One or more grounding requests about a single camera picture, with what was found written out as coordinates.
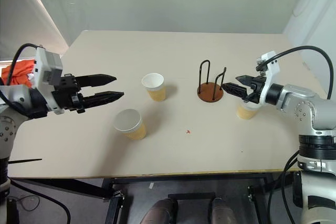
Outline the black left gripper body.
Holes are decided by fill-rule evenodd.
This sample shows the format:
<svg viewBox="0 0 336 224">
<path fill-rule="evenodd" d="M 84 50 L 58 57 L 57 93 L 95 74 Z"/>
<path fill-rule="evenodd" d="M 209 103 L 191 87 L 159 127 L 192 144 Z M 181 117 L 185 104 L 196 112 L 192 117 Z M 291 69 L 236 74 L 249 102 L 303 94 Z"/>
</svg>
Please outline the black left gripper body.
<svg viewBox="0 0 336 224">
<path fill-rule="evenodd" d="M 60 79 L 58 86 L 54 86 L 52 96 L 61 109 L 76 111 L 78 114 L 84 113 L 83 96 L 75 76 L 66 74 Z"/>
</svg>

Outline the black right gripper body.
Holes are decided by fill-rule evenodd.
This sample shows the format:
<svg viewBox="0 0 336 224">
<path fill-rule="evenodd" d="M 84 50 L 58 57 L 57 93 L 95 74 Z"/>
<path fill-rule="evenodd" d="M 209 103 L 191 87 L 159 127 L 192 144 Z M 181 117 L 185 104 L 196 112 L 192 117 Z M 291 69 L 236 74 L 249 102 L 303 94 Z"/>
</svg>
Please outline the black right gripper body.
<svg viewBox="0 0 336 224">
<path fill-rule="evenodd" d="M 252 84 L 250 88 L 252 89 L 252 93 L 248 94 L 245 97 L 245 102 L 252 102 L 252 103 L 259 103 L 260 102 L 260 95 L 264 88 L 266 82 L 266 77 L 264 76 L 257 76 L 253 78 Z"/>
</svg>

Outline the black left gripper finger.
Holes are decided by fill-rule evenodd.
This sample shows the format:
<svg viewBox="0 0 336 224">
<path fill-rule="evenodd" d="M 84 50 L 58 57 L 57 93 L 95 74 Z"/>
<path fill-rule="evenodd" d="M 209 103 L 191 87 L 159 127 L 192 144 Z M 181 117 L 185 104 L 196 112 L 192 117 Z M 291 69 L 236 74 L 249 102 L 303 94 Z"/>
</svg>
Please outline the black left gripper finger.
<svg viewBox="0 0 336 224">
<path fill-rule="evenodd" d="M 84 109 L 93 108 L 96 106 L 112 103 L 120 99 L 123 95 L 123 92 L 116 91 L 95 93 L 94 95 L 83 97 L 81 100 L 81 105 Z"/>
<path fill-rule="evenodd" d="M 116 81 L 116 77 L 108 74 L 92 74 L 75 77 L 77 84 L 82 87 L 99 87 Z"/>
</svg>

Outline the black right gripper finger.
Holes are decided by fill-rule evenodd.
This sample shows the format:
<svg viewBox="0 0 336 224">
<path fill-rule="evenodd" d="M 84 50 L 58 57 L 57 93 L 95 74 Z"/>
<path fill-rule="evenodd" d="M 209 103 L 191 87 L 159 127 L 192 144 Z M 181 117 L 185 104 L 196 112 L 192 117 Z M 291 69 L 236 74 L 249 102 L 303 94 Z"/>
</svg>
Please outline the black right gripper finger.
<svg viewBox="0 0 336 224">
<path fill-rule="evenodd" d="M 222 89 L 226 93 L 239 97 L 243 100 L 245 99 L 245 97 L 247 97 L 247 89 L 232 82 L 223 83 Z"/>
<path fill-rule="evenodd" d="M 248 75 L 242 75 L 242 76 L 237 76 L 235 79 L 240 82 L 241 84 L 250 87 L 253 81 L 252 76 L 248 76 Z"/>
</svg>

